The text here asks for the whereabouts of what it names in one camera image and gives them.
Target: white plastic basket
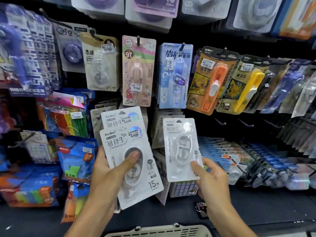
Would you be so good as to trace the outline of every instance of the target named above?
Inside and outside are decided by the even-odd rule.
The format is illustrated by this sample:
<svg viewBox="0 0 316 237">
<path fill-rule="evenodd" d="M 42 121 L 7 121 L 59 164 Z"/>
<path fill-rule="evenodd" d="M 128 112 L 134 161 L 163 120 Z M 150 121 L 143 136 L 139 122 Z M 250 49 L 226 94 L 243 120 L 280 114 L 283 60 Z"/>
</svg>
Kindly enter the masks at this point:
<svg viewBox="0 0 316 237">
<path fill-rule="evenodd" d="M 155 226 L 135 229 L 127 232 L 107 234 L 105 237 L 213 237 L 208 228 L 204 225 L 182 226 L 178 223 L 173 225 Z"/>
</svg>

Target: person's arm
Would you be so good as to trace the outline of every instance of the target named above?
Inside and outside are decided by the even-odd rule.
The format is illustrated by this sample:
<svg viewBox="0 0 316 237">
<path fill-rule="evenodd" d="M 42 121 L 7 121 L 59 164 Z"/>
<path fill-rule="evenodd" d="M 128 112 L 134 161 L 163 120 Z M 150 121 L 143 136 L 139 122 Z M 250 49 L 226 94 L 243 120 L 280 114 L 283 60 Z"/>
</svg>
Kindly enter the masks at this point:
<svg viewBox="0 0 316 237">
<path fill-rule="evenodd" d="M 243 222 L 233 207 L 227 182 L 227 173 L 212 160 L 202 158 L 208 173 L 197 162 L 192 161 L 192 170 L 200 177 L 197 180 L 199 195 L 207 206 L 207 215 L 223 237 L 257 237 Z"/>
<path fill-rule="evenodd" d="M 65 237 L 100 237 L 114 213 L 114 203 L 123 178 L 137 162 L 139 152 L 133 151 L 119 166 L 110 169 L 103 146 L 93 165 L 87 202 Z"/>
</svg>

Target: right hand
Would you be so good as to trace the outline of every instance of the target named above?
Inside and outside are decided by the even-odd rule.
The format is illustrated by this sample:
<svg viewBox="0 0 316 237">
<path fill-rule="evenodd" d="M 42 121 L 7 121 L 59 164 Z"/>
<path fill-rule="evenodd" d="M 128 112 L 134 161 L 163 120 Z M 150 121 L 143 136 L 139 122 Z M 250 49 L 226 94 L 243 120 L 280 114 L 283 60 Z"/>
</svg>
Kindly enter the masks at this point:
<svg viewBox="0 0 316 237">
<path fill-rule="evenodd" d="M 192 170 L 200 177 L 197 180 L 199 195 L 207 206 L 207 214 L 216 215 L 229 207 L 232 203 L 229 195 L 227 173 L 211 159 L 202 158 L 202 162 L 211 172 L 204 170 L 196 161 L 191 162 Z"/>
</svg>

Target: dark shelf surface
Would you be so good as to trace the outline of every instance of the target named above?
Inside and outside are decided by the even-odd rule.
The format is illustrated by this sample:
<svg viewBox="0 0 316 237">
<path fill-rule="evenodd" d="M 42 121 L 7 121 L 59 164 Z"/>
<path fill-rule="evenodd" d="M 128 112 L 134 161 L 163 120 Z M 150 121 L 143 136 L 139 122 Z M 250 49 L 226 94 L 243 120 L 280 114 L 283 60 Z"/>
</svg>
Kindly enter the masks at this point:
<svg viewBox="0 0 316 237">
<path fill-rule="evenodd" d="M 265 229 L 301 228 L 316 219 L 316 203 L 304 192 L 286 189 L 230 186 L 231 199 L 241 218 L 260 233 Z M 203 224 L 214 228 L 209 220 L 199 219 L 194 202 L 199 196 L 169 198 L 162 206 L 155 196 L 120 214 L 114 214 L 104 234 L 127 231 L 136 226 L 150 227 L 180 223 Z M 0 205 L 0 236 L 61 237 L 70 223 L 61 224 L 62 207 L 52 209 L 10 208 Z"/>
</svg>

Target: forearm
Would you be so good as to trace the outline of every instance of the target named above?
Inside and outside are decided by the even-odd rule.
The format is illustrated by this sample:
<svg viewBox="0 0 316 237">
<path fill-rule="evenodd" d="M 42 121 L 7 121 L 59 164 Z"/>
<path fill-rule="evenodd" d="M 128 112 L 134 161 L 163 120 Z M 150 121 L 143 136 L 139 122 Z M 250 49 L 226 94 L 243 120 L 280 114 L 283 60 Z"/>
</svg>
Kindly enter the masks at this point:
<svg viewBox="0 0 316 237">
<path fill-rule="evenodd" d="M 64 237 L 100 237 L 112 218 L 113 203 L 101 203 L 89 197 Z"/>
<path fill-rule="evenodd" d="M 222 210 L 208 211 L 208 216 L 223 237 L 257 237 L 232 205 L 226 206 Z"/>
</svg>

